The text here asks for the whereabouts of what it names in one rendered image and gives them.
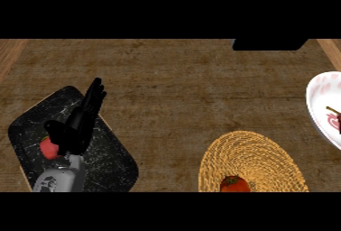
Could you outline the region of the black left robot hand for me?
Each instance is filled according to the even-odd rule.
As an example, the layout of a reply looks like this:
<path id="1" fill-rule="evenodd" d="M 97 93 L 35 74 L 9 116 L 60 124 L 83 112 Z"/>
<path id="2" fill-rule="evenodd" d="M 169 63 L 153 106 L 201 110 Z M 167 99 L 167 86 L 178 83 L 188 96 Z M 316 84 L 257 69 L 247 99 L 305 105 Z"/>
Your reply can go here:
<path id="1" fill-rule="evenodd" d="M 49 139 L 60 146 L 58 155 L 68 153 L 82 155 L 86 152 L 105 96 L 102 79 L 97 78 L 89 86 L 82 105 L 76 107 L 67 122 L 46 121 Z"/>

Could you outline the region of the woven wicker placemat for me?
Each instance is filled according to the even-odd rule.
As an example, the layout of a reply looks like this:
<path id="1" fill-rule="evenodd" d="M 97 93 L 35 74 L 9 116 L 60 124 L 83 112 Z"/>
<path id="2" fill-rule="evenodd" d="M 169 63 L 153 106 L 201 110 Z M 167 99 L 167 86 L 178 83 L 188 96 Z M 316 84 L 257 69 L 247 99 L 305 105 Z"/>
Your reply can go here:
<path id="1" fill-rule="evenodd" d="M 231 132 L 212 143 L 200 164 L 198 191 L 218 192 L 226 176 L 240 176 L 252 192 L 309 192 L 291 155 L 256 132 Z"/>

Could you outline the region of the white patterned bowl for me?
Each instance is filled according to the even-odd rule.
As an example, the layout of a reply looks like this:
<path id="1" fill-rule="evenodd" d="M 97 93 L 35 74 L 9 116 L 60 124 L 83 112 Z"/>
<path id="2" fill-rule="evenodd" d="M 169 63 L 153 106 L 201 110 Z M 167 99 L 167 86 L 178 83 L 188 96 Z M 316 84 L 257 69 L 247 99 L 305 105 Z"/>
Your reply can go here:
<path id="1" fill-rule="evenodd" d="M 341 150 L 341 71 L 324 72 L 309 81 L 306 97 L 312 124 Z"/>

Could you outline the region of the red fruit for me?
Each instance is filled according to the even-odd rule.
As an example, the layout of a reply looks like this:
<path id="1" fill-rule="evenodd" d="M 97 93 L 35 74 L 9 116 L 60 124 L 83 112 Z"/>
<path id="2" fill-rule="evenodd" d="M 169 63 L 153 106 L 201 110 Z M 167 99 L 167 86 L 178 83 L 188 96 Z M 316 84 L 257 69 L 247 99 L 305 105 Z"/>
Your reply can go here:
<path id="1" fill-rule="evenodd" d="M 60 157 L 60 145 L 51 141 L 48 136 L 40 142 L 40 151 L 49 160 L 55 160 Z"/>

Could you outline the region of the black marble cutting board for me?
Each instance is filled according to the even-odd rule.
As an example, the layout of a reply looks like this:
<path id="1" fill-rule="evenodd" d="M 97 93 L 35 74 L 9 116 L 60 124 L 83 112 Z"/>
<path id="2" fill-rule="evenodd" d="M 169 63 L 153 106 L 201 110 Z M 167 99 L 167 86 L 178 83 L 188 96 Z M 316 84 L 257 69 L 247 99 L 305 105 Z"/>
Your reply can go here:
<path id="1" fill-rule="evenodd" d="M 64 123 L 83 98 L 76 87 L 63 88 L 17 118 L 8 128 L 9 141 L 32 187 L 46 169 L 70 165 L 66 158 L 46 159 L 40 152 L 40 141 L 48 136 L 45 122 L 57 120 Z M 85 192 L 130 191 L 139 178 L 139 167 L 101 116 L 97 118 L 85 163 Z"/>

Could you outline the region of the red tomato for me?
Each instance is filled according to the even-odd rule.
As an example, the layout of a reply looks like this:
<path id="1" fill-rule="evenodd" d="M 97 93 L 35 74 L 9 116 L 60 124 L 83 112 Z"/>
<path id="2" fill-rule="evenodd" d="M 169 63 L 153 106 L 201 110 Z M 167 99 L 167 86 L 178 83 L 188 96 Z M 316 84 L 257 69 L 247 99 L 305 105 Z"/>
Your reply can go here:
<path id="1" fill-rule="evenodd" d="M 250 192 L 252 188 L 246 179 L 240 176 L 226 176 L 221 184 L 222 192 Z"/>

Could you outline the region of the black appliance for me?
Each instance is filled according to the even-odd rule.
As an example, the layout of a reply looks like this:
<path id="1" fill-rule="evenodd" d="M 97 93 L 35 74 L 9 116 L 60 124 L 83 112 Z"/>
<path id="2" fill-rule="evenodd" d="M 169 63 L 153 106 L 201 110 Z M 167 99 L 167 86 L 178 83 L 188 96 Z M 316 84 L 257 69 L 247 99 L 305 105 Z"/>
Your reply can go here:
<path id="1" fill-rule="evenodd" d="M 296 51 L 306 42 L 308 39 L 237 39 L 232 48 L 235 51 Z"/>

